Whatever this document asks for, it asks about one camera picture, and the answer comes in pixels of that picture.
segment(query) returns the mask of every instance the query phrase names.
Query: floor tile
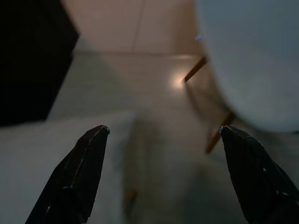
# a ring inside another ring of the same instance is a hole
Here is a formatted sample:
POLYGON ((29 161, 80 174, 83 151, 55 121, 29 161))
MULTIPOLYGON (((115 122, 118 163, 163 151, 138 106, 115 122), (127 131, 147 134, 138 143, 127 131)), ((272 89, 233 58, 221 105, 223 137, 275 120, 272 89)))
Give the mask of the floor tile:
POLYGON ((193 0, 145 0, 134 52, 203 54, 193 0))
POLYGON ((130 52, 142 0, 64 0, 80 32, 77 51, 130 52))

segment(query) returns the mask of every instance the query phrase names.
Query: chair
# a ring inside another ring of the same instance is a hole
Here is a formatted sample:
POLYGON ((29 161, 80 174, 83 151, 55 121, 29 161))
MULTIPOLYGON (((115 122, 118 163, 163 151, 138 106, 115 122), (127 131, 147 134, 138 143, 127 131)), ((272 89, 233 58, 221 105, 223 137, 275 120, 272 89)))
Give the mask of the chair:
MULTIPOLYGON (((184 78, 184 83, 186 84, 187 81, 195 75, 196 72, 198 72, 202 67, 205 66, 205 64, 208 62, 208 59, 206 56, 203 56, 197 63, 196 65, 189 71, 189 73, 185 76, 184 78)), ((232 111, 229 111, 227 113, 227 115, 225 116, 225 118, 223 119, 223 121, 221 122, 220 126, 226 126, 231 124, 231 122, 235 119, 235 114, 232 111)), ((221 135, 220 133, 217 131, 216 133, 214 133, 212 135, 212 137, 210 138, 210 140, 207 143, 205 152, 206 154, 210 154, 211 151, 213 150, 213 148, 215 147, 215 145, 217 144, 217 142, 219 141, 221 135)))

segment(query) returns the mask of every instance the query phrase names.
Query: floor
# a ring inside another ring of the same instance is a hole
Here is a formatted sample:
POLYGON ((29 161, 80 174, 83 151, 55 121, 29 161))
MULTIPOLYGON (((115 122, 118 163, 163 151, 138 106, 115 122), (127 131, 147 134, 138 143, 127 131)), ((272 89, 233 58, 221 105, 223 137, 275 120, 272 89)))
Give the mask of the floor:
MULTIPOLYGON (((88 115, 138 112, 126 156, 126 187, 139 192, 130 222, 246 223, 222 143, 209 156, 204 154, 209 133, 227 111, 209 65, 188 82, 196 106, 181 82, 203 55, 194 40, 193 1, 63 3, 81 38, 65 81, 75 82, 76 88, 56 106, 79 98, 82 113, 88 115), (86 98, 86 89, 95 97, 86 98)), ((297 135, 263 133, 238 119, 234 125, 269 148, 299 186, 297 135)))

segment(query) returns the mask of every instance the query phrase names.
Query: black furniture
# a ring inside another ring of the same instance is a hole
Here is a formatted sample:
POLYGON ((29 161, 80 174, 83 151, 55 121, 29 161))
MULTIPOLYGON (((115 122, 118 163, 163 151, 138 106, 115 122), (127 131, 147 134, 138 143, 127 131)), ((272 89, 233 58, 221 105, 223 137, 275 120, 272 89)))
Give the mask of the black furniture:
POLYGON ((1 7, 0 126, 47 118, 78 33, 58 0, 1 7))

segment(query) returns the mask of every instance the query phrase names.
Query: chair leg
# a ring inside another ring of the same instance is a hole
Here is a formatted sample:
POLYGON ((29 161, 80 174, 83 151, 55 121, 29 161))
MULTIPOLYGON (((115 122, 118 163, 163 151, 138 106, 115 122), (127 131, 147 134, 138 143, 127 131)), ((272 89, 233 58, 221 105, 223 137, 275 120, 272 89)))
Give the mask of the chair leg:
POLYGON ((125 192, 125 214, 128 217, 131 214, 137 196, 138 192, 136 190, 128 190, 125 192))
POLYGON ((207 63, 207 59, 203 56, 196 65, 189 71, 189 73, 185 76, 184 82, 187 82, 196 72, 198 72, 205 64, 207 63))
MULTIPOLYGON (((232 123, 232 121, 235 119, 235 114, 233 112, 228 112, 225 119, 221 123, 221 126, 229 125, 232 123)), ((206 147, 206 154, 210 154, 215 145, 217 144, 218 140, 220 139, 221 134, 219 130, 211 137, 211 139, 208 142, 208 145, 206 147)))

